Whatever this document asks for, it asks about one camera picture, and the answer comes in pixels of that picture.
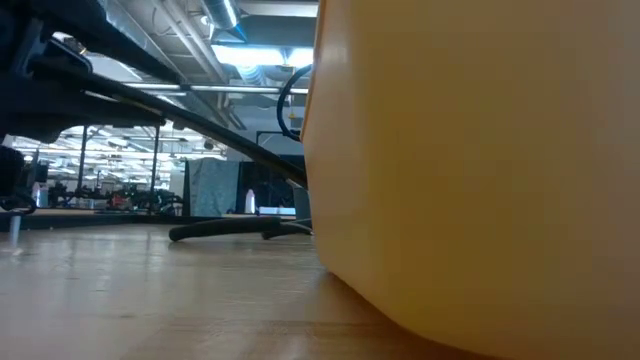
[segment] metal pole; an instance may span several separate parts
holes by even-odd
[[[27,189],[29,189],[29,192],[31,192],[33,184],[36,182],[38,161],[40,161],[40,149],[36,150],[36,152],[33,154],[33,159],[31,159],[31,170],[29,171],[29,175],[27,176]]]
[[[154,84],[154,83],[124,83],[127,86],[138,90],[150,90],[154,92],[180,92],[180,91],[202,91],[202,92],[218,92],[218,93],[238,93],[238,94],[280,94],[282,89],[275,86],[238,86],[223,84]],[[292,95],[307,95],[309,89],[293,88]]]
[[[149,215],[151,215],[151,209],[153,207],[153,203],[155,201],[155,190],[156,190],[156,169],[158,166],[158,145],[160,144],[160,127],[156,126],[156,140],[153,146],[153,165],[151,166],[151,189],[149,193],[151,194],[149,199]]]
[[[18,246],[18,236],[20,235],[21,221],[22,221],[22,216],[20,215],[11,217],[11,222],[9,223],[9,242],[12,247]]]
[[[82,129],[82,148],[80,149],[80,168],[78,169],[78,187],[76,190],[82,188],[82,178],[84,177],[84,156],[87,151],[87,126]]]

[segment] yellow bin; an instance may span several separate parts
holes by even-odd
[[[318,253],[484,354],[640,358],[640,1],[324,0]]]

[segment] black hose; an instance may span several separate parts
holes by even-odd
[[[262,238],[264,240],[270,240],[274,237],[285,236],[285,235],[294,235],[294,234],[305,234],[311,235],[313,225],[311,224],[311,219],[305,220],[296,220],[290,222],[283,222],[279,228],[270,231],[263,231]]]
[[[284,122],[284,117],[282,116],[282,110],[284,109],[284,102],[287,99],[289,92],[291,92],[291,88],[293,87],[293,85],[298,80],[300,80],[300,78],[304,74],[311,71],[312,67],[313,65],[307,65],[303,68],[300,68],[300,70],[296,71],[296,73],[293,74],[293,76],[289,79],[289,81],[287,81],[287,83],[284,85],[284,87],[282,88],[282,92],[280,92],[280,97],[278,98],[278,104],[276,108],[276,117],[278,118],[278,125],[280,125],[280,129],[282,130],[282,135],[292,140],[295,140],[297,142],[300,142],[300,136],[297,134],[294,134],[293,132],[291,132],[291,130],[289,130],[289,128]]]
[[[273,231],[281,222],[279,217],[271,216],[203,221],[169,230],[169,239],[180,241],[192,237]]]
[[[24,215],[31,215],[38,209],[36,201],[29,195],[17,191],[13,196],[0,198],[0,208],[4,211],[14,211],[15,209],[22,209],[26,205],[26,210],[20,210],[19,212]]]

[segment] wooden floor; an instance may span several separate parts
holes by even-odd
[[[172,244],[169,227],[0,234],[0,358],[478,359],[414,337],[308,237]]]

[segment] fluorescent light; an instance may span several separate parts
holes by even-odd
[[[204,158],[214,158],[222,161],[226,161],[227,157],[220,154],[176,154],[180,158],[185,158],[187,160],[199,160]]]
[[[98,135],[102,135],[102,136],[106,136],[106,137],[112,136],[110,133],[104,131],[104,129],[98,129],[95,126],[89,126],[88,130],[94,131]]]
[[[65,174],[75,174],[76,171],[75,170],[71,170],[71,169],[49,169],[49,172],[52,173],[65,173]]]
[[[58,40],[60,40],[60,41],[64,41],[64,39],[70,38],[70,37],[73,37],[73,36],[71,36],[71,35],[69,35],[67,33],[56,31],[56,32],[53,33],[53,37],[58,39]]]
[[[293,49],[291,55],[287,58],[287,65],[301,68],[313,64],[312,48]]]
[[[147,83],[127,83],[127,86],[140,90],[174,90],[180,91],[180,85],[174,84],[147,84]]]
[[[118,138],[109,138],[107,139],[107,142],[110,142],[114,145],[118,145],[118,146],[122,146],[122,147],[127,147],[129,145],[129,142],[127,140],[122,140],[122,139],[118,139]]]
[[[212,45],[218,60],[236,66],[282,65],[284,57],[278,49]]]
[[[85,164],[108,164],[109,160],[107,159],[85,159]]]
[[[231,0],[222,0],[222,2],[224,3],[225,9],[227,9],[229,20],[231,20],[231,23],[235,27],[238,24],[238,17],[236,16],[233,6],[231,6]]]
[[[135,140],[135,141],[154,141],[155,139],[149,138],[149,137],[145,137],[145,136],[131,136],[128,138],[129,140]],[[183,138],[168,138],[168,137],[161,137],[159,139],[159,141],[162,142],[187,142],[187,139],[183,139]]]
[[[35,151],[36,149],[35,148],[16,148],[16,150],[22,151],[22,152],[29,152],[29,151]],[[42,154],[66,154],[66,155],[80,156],[80,150],[49,149],[49,148],[40,148],[39,150],[40,150],[40,153]],[[85,154],[87,156],[120,155],[122,158],[135,158],[135,159],[145,159],[145,160],[153,159],[152,152],[115,151],[113,149],[112,150],[87,150],[85,151]],[[169,154],[158,153],[158,160],[162,160],[162,161],[169,160]]]
[[[159,98],[163,98],[165,96],[187,96],[187,92],[186,91],[155,91],[155,90],[147,90],[146,91],[147,94],[149,95],[155,95]]]

